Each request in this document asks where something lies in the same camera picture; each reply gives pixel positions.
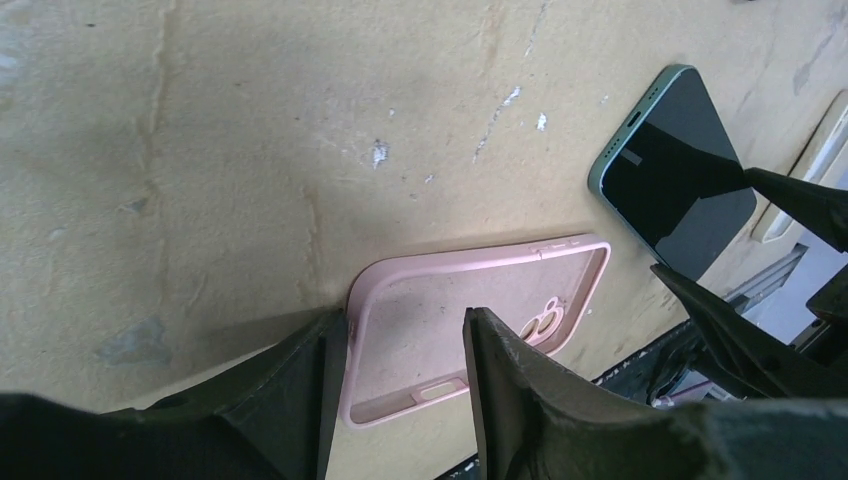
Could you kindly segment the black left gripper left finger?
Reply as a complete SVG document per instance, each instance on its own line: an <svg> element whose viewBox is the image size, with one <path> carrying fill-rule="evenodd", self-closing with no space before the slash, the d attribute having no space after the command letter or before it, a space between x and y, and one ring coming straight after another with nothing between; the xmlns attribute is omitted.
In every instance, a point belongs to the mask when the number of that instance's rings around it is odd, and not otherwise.
<svg viewBox="0 0 848 480"><path fill-rule="evenodd" d="M330 311L271 348L145 409L96 414L1 398L5 479L322 479L348 322Z"/></svg>

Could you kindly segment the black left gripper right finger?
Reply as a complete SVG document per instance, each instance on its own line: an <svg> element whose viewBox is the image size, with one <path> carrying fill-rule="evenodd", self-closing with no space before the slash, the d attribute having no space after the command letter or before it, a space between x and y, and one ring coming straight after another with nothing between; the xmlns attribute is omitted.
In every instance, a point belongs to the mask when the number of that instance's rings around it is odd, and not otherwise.
<svg viewBox="0 0 848 480"><path fill-rule="evenodd" d="M840 400L688 403L658 410L527 344L487 308L463 341L485 479L843 479Z"/></svg>

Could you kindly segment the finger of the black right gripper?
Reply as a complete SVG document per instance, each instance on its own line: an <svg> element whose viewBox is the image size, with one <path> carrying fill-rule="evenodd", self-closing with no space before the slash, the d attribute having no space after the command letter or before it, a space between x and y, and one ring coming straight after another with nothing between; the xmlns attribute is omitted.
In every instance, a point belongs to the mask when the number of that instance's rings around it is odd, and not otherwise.
<svg viewBox="0 0 848 480"><path fill-rule="evenodd" d="M847 191L761 168L744 172L748 184L834 250L847 252Z"/></svg>
<svg viewBox="0 0 848 480"><path fill-rule="evenodd" d="M740 316L730 304L662 264L652 272L680 300L737 397L845 399L847 379Z"/></svg>

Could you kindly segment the green phone black screen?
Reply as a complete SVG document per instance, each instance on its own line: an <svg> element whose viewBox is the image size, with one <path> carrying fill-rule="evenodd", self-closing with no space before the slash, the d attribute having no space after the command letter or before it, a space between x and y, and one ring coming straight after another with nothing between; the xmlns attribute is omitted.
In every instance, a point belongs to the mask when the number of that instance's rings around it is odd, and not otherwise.
<svg viewBox="0 0 848 480"><path fill-rule="evenodd" d="M657 262L699 280L757 206L698 70L665 67L590 168L587 186Z"/></svg>

